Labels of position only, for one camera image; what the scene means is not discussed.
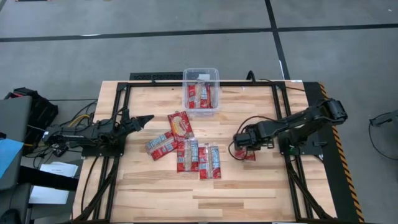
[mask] yellow and black hazard tape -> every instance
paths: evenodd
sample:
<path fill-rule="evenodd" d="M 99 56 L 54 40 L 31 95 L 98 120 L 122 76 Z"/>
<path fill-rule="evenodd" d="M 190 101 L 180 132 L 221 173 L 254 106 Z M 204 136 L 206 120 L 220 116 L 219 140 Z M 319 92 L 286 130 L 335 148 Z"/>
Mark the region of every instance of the yellow and black hazard tape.
<path fill-rule="evenodd" d="M 328 95 L 326 93 L 326 90 L 325 90 L 325 86 L 323 86 L 322 83 L 319 83 L 319 86 L 321 88 L 321 92 L 322 92 L 323 97 L 325 97 L 326 99 L 329 99 L 329 97 L 328 97 Z M 340 137 L 338 135 L 336 127 L 332 126 L 331 128 L 333 130 L 333 135 L 335 136 L 338 152 L 340 153 L 341 163 L 342 163 L 342 165 L 344 167 L 344 173 L 346 175 L 348 187 L 349 187 L 349 189 L 351 191 L 351 196 L 353 198 L 353 202 L 354 202 L 354 205 L 356 207 L 356 213 L 358 214 L 359 222 L 365 222 L 365 219 L 364 219 L 363 214 L 362 214 L 361 206 L 359 205 L 359 202 L 358 202 L 358 197 L 356 196 L 354 183 L 353 183 L 353 180 L 351 178 L 351 174 L 350 174 L 350 172 L 348 170 L 347 160 L 346 160 L 346 158 L 344 156 L 343 146 L 341 145 Z"/>

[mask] wooden table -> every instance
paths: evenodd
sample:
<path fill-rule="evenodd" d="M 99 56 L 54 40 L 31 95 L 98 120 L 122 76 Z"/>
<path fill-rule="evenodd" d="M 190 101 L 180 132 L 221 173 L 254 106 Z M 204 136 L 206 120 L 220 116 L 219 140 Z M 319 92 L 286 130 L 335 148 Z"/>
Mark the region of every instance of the wooden table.
<path fill-rule="evenodd" d="M 96 107 L 95 121 L 109 118 L 117 82 L 103 82 Z M 303 83 L 286 82 L 303 89 Z M 307 106 L 305 92 L 288 89 L 292 113 Z M 279 97 L 283 109 L 282 97 Z M 221 179 L 199 180 L 198 173 L 177 173 L 175 152 L 158 161 L 147 155 L 144 144 L 170 129 L 167 115 L 182 109 L 181 87 L 134 87 L 129 109 L 131 116 L 154 114 L 145 129 L 127 137 L 120 160 L 111 222 L 270 222 L 294 221 L 292 199 L 284 158 L 275 149 L 256 152 L 255 162 L 234 160 L 228 144 L 239 125 L 254 115 L 276 119 L 270 87 L 221 87 L 221 108 L 212 118 L 193 118 L 190 123 L 199 143 L 219 145 Z M 94 166 L 88 182 L 84 205 L 96 193 L 102 159 Z M 94 158 L 83 163 L 73 214 L 80 214 L 81 196 Z M 302 156 L 309 191 L 331 216 L 336 216 L 323 164 L 314 156 Z M 302 216 L 305 209 L 298 190 Z M 104 217 L 107 193 L 100 218 Z"/>

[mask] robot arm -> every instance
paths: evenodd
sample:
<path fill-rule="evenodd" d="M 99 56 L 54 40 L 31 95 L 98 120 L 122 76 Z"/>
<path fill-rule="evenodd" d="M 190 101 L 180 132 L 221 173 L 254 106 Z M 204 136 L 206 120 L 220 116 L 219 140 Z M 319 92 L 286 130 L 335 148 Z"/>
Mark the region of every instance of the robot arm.
<path fill-rule="evenodd" d="M 243 128 L 243 133 L 234 135 L 233 141 L 236 150 L 242 147 L 252 151 L 260 150 L 264 143 L 281 132 L 288 131 L 290 142 L 294 145 L 306 141 L 309 135 L 324 125 L 339 125 L 346 119 L 347 114 L 340 101 L 329 99 L 283 119 L 247 125 Z"/>
<path fill-rule="evenodd" d="M 128 134 L 140 131 L 154 115 L 138 116 L 130 118 L 129 110 L 122 111 L 120 123 L 114 118 L 97 121 L 85 128 L 78 127 L 49 127 L 43 135 L 43 142 L 50 146 L 74 142 L 81 147 L 105 147 L 117 146 L 121 139 Z"/>

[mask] clear plastic container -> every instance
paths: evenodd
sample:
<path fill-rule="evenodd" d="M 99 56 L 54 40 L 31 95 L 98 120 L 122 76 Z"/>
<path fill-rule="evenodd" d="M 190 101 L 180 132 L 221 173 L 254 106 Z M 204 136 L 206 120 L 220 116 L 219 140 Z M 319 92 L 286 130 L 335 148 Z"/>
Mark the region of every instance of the clear plastic container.
<path fill-rule="evenodd" d="M 189 108 L 188 86 L 204 83 L 210 86 L 212 108 Z M 187 68 L 183 73 L 182 107 L 190 116 L 213 116 L 220 105 L 220 77 L 215 68 Z"/>

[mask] food wrapper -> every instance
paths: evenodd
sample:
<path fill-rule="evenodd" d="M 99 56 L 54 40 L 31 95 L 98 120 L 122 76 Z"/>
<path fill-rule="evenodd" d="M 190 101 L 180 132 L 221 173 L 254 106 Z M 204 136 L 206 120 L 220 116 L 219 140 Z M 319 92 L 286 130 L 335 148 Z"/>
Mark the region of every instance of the food wrapper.
<path fill-rule="evenodd" d="M 179 142 L 177 147 L 177 172 L 198 172 L 198 141 L 195 138 Z"/>
<path fill-rule="evenodd" d="M 191 84 L 188 85 L 188 99 L 189 99 L 189 108 L 194 109 L 195 104 L 197 102 L 197 93 L 196 93 L 196 85 Z"/>
<path fill-rule="evenodd" d="M 235 150 L 235 157 L 243 158 L 246 155 L 246 148 L 244 147 L 242 150 Z M 245 161 L 256 161 L 256 154 L 254 151 L 248 151 L 248 154 L 244 158 Z"/>
<path fill-rule="evenodd" d="M 174 138 L 177 142 L 183 142 L 186 139 L 193 138 L 193 131 L 187 112 L 179 112 L 175 114 L 168 115 L 170 126 L 172 127 L 172 132 Z"/>
<path fill-rule="evenodd" d="M 221 178 L 218 146 L 199 147 L 199 176 L 201 180 Z"/>
<path fill-rule="evenodd" d="M 210 85 L 203 82 L 188 84 L 188 108 L 213 108 Z"/>
<path fill-rule="evenodd" d="M 171 131 L 153 139 L 146 144 L 147 152 L 156 161 L 177 147 L 177 142 Z"/>
<path fill-rule="evenodd" d="M 200 108 L 211 108 L 210 86 L 202 85 L 200 94 Z"/>

